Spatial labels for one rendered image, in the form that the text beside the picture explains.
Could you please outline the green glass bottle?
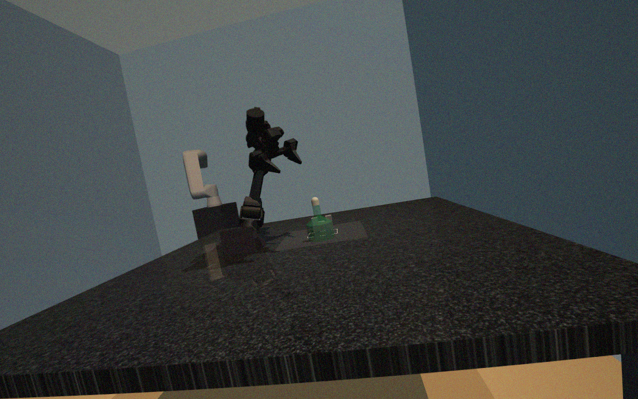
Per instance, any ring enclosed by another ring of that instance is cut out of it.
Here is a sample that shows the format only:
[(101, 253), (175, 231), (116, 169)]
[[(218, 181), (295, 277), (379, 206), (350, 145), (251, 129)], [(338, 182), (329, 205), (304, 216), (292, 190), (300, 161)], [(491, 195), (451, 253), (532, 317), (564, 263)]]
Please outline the green glass bottle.
[(309, 242), (325, 242), (335, 237), (332, 220), (321, 215), (321, 206), (317, 197), (312, 197), (314, 217), (306, 225)]

